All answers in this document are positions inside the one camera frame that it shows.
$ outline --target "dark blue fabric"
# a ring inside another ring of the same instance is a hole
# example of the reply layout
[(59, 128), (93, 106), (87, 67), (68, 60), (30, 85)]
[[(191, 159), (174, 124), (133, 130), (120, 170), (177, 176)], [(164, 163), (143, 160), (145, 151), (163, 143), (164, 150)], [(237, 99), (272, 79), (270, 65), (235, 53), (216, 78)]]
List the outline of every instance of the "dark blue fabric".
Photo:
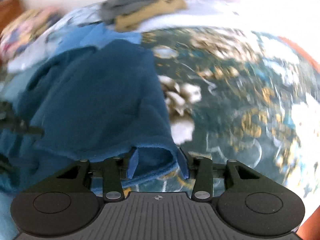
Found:
[[(52, 58), (38, 69), (14, 107), (30, 125), (42, 126), (45, 135), (35, 142), (2, 132), (0, 151), (9, 161), (23, 158), (26, 164), (2, 181), (5, 192), (37, 183), (73, 160), (98, 162), (132, 147), (138, 150), (129, 173), (135, 172), (124, 187), (177, 166), (180, 151), (171, 137), (153, 54), (127, 41)], [(100, 193), (101, 187), (102, 181), (94, 180), (92, 190)]]

